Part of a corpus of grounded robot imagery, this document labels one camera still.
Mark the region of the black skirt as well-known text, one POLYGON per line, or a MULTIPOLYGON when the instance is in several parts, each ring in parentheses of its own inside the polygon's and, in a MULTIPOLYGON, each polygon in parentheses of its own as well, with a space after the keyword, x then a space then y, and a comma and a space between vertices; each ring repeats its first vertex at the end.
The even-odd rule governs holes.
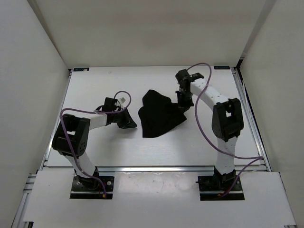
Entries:
POLYGON ((187 120, 177 103, 155 90, 148 90, 142 98, 142 105, 138 116, 143 138, 162 136, 187 120))

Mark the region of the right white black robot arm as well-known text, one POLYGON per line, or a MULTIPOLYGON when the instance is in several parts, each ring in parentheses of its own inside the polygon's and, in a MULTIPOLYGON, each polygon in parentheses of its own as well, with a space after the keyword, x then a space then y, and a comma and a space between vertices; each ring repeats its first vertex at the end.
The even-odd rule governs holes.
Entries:
POLYGON ((213 184, 217 189, 224 190, 236 176, 235 147, 244 128, 240 100, 227 98, 218 92, 200 73, 190 75, 186 69, 183 69, 175 77, 179 84, 179 90, 176 92, 178 107, 182 112, 194 106, 193 95, 212 110, 211 128, 217 138, 218 151, 213 184))

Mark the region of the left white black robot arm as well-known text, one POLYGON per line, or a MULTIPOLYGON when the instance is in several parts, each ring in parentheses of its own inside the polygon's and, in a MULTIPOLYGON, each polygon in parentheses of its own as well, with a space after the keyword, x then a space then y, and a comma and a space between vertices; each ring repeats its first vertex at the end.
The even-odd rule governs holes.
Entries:
POLYGON ((104 104, 84 117, 64 114, 55 132, 52 148, 69 160, 76 175, 89 190, 98 188, 97 168, 86 154, 89 131, 110 124, 121 129, 136 128, 126 107, 116 98, 105 98, 104 104))

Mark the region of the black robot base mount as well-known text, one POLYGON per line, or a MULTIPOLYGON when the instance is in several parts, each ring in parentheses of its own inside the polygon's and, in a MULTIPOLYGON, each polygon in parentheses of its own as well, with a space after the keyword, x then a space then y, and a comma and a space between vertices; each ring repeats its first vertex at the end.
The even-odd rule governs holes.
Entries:
POLYGON ((103 193, 103 187, 99 181, 75 175, 71 186, 70 198, 111 200, 113 198, 114 176, 100 176, 99 179, 105 186, 106 194, 103 193))

